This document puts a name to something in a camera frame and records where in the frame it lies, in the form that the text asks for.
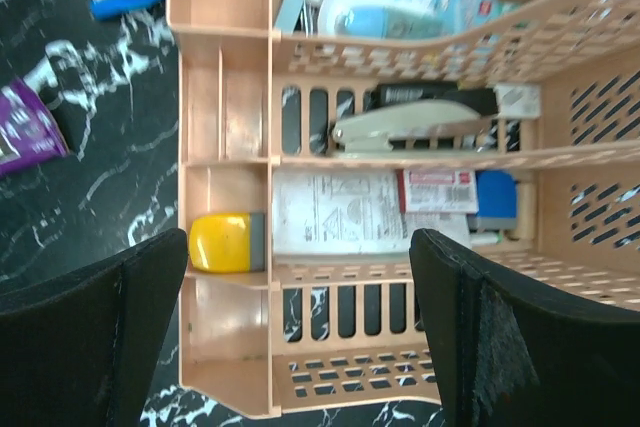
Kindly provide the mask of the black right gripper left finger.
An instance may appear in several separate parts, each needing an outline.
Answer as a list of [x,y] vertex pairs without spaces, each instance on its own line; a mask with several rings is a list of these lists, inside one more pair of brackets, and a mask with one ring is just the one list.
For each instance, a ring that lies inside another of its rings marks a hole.
[[138,425],[186,265],[173,228],[2,294],[2,425]]

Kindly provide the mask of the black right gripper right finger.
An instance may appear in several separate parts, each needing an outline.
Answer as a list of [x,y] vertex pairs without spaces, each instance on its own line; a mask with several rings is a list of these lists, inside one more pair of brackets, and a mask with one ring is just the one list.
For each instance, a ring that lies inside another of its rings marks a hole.
[[635,426],[639,315],[495,263],[432,229],[412,277],[449,426]]

